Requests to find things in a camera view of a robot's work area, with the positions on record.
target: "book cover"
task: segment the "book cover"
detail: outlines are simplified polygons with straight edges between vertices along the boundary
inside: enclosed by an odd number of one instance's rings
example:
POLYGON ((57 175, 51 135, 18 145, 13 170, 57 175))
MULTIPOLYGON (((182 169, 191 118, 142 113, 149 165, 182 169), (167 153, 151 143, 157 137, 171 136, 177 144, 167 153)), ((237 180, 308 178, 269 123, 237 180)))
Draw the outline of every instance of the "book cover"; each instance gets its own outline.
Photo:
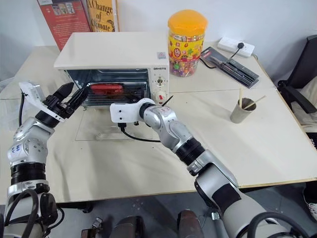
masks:
POLYGON ((116 0, 87 0, 87 8, 92 31, 119 31, 116 0))
POLYGON ((90 32, 80 0, 38 0, 38 3, 60 50, 73 32, 90 32))

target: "white power strip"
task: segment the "white power strip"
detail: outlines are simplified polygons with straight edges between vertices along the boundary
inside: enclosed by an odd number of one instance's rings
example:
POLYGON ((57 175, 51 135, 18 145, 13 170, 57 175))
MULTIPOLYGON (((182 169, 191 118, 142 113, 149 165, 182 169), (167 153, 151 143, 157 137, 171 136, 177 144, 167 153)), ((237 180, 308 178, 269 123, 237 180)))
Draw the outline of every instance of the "white power strip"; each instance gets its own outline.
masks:
MULTIPOLYGON (((233 40, 233 39, 230 39, 230 38, 227 38, 227 37, 223 37, 219 41, 217 47, 219 49, 221 49, 221 50, 225 50, 225 51, 229 51, 229 52, 235 53, 238 50, 238 44, 240 42, 241 41, 237 41, 237 40, 233 40)), ((245 42, 243 42, 243 44, 244 44, 244 47, 238 51, 237 55, 244 56, 244 57, 251 56, 255 46, 247 44, 245 42)))

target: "cup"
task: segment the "cup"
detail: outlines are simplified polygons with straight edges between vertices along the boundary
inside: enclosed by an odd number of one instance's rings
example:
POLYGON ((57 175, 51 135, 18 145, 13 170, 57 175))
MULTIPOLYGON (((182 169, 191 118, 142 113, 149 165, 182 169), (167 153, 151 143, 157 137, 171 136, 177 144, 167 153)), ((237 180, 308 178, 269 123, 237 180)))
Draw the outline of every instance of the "cup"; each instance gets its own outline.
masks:
POLYGON ((238 100, 236 107, 234 108, 234 110, 231 113, 230 120, 233 123, 241 123, 251 112, 253 112, 257 108, 257 105, 253 104, 252 106, 250 106, 246 109, 243 109, 253 102, 254 101, 249 99, 249 98, 243 98, 242 99, 242 108, 241 108, 239 106, 239 100, 238 100))

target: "white toaster oven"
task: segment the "white toaster oven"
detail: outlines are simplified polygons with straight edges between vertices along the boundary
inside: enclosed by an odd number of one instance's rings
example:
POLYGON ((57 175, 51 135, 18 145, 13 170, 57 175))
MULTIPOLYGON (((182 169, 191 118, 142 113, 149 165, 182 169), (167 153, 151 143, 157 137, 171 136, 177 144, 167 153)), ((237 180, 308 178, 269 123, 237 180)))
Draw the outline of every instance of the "white toaster oven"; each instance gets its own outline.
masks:
POLYGON ((73 33, 54 63, 78 88, 89 86, 83 106, 105 107, 168 97, 166 33, 73 33))

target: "chopstick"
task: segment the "chopstick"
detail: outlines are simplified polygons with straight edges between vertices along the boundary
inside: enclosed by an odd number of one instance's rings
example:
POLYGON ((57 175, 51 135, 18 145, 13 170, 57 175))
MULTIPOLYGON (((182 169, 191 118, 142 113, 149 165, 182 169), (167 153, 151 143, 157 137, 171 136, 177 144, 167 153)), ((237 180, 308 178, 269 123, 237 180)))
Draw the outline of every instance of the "chopstick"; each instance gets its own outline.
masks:
POLYGON ((249 108, 250 106, 253 106, 255 103, 257 103, 258 101, 262 100, 263 98, 265 98, 266 95, 264 95, 263 97, 257 99, 256 101, 252 102, 251 104, 249 104, 248 106, 246 106, 245 108, 243 108, 243 110, 249 108))
POLYGON ((242 88, 240 88, 240 93, 239 93, 239 107, 242 108, 242 88))

